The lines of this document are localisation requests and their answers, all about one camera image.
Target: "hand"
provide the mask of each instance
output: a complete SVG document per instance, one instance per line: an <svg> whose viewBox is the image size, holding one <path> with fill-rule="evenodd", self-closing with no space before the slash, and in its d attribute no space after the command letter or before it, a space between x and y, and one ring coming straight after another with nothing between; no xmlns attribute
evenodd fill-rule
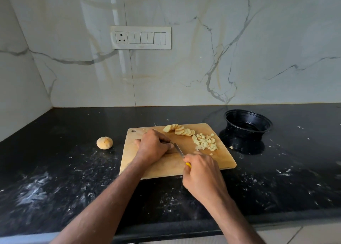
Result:
<svg viewBox="0 0 341 244"><path fill-rule="evenodd" d="M192 164L192 168L185 165L182 183L185 188L207 209L214 205L214 201L230 199L224 178L220 172L218 163L211 156L201 152L187 154L185 162Z"/></svg>
<svg viewBox="0 0 341 244"><path fill-rule="evenodd" d="M159 160L165 152L174 147L174 144L169 142L170 139L164 134L149 129L147 133L143 134L142 140L135 139L135 144L139 147L135 159L143 160L150 166Z"/></svg>

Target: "left hand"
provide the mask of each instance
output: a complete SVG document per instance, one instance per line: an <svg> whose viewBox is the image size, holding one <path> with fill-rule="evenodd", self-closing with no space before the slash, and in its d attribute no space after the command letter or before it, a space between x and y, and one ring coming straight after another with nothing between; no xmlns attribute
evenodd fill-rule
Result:
<svg viewBox="0 0 341 244"><path fill-rule="evenodd" d="M169 143L170 139L160 132L149 129L144 133L141 139L135 139L135 144L139 147L135 159L143 160L147 165L152 165L159 160L162 155L169 149L174 147L174 144Z"/></svg>

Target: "power socket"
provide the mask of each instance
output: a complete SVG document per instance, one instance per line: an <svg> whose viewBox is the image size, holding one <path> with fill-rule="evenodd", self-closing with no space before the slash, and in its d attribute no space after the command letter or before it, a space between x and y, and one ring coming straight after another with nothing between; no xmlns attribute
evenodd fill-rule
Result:
<svg viewBox="0 0 341 244"><path fill-rule="evenodd" d="M115 35L117 44L128 44L128 35L126 32L115 31Z"/></svg>

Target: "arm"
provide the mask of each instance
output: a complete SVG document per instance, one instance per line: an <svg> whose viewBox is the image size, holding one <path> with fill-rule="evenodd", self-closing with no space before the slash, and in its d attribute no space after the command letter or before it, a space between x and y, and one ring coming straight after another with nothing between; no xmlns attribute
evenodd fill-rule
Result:
<svg viewBox="0 0 341 244"><path fill-rule="evenodd" d="M229 196L218 163L211 156L187 154L183 185L205 206L230 244L265 244Z"/></svg>
<svg viewBox="0 0 341 244"><path fill-rule="evenodd" d="M130 165L51 243L110 243L146 169L173 147L160 140L170 142L166 136L153 129L145 133L142 140L136 139L139 150Z"/></svg>

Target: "right hand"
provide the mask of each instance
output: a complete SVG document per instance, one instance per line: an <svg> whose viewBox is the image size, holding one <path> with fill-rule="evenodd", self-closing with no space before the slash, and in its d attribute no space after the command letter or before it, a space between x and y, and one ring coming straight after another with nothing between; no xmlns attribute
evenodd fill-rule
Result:
<svg viewBox="0 0 341 244"><path fill-rule="evenodd" d="M182 183L206 208L210 204L214 205L212 201L225 202L230 199L216 160L195 151L194 154L187 154L184 161L191 163L192 168L185 165Z"/></svg>

